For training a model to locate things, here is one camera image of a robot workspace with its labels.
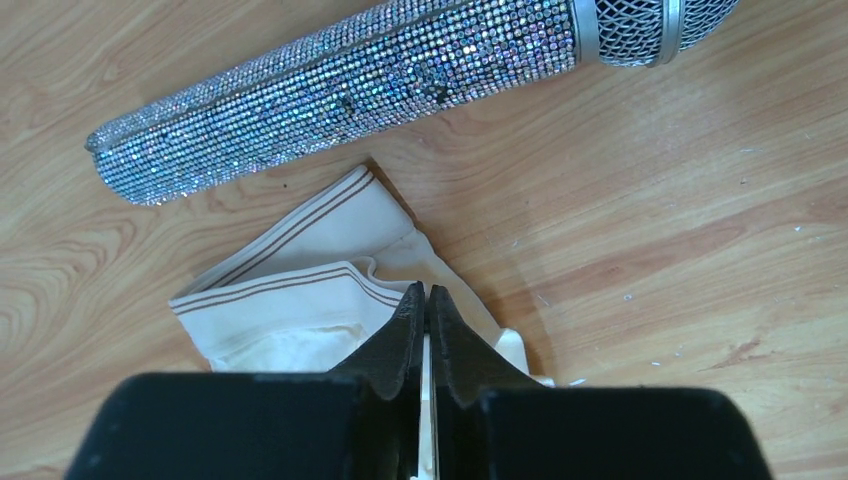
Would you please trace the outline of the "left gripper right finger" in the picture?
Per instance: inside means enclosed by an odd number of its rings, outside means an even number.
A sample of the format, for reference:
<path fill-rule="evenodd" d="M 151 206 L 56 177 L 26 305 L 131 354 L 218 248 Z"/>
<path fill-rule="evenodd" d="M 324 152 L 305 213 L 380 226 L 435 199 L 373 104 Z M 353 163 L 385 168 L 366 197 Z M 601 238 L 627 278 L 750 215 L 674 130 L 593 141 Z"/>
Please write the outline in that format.
<path fill-rule="evenodd" d="M 768 479 L 736 404 L 690 387 L 547 387 L 502 358 L 448 290 L 429 295 L 441 479 Z"/>

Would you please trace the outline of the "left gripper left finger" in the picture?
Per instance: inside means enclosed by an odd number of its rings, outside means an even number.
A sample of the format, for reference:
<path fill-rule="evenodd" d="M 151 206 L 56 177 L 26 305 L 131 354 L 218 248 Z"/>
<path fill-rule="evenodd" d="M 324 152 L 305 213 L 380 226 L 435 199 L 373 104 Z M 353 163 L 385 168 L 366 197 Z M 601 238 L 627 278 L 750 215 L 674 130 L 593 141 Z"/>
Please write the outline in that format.
<path fill-rule="evenodd" d="M 409 479 L 425 292 L 325 373 L 143 373 L 95 416 L 70 479 Z"/>

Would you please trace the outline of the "cream boxer underwear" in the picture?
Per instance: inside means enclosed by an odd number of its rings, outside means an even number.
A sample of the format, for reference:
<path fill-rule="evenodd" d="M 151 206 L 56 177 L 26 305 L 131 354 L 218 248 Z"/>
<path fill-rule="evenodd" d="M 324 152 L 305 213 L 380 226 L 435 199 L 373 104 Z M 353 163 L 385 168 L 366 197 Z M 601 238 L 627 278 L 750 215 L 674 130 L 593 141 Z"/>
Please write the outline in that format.
<path fill-rule="evenodd" d="M 321 373 L 381 329 L 415 282 L 447 288 L 472 330 L 528 372 L 521 335 L 496 322 L 364 166 L 200 274 L 169 306 L 216 373 Z"/>

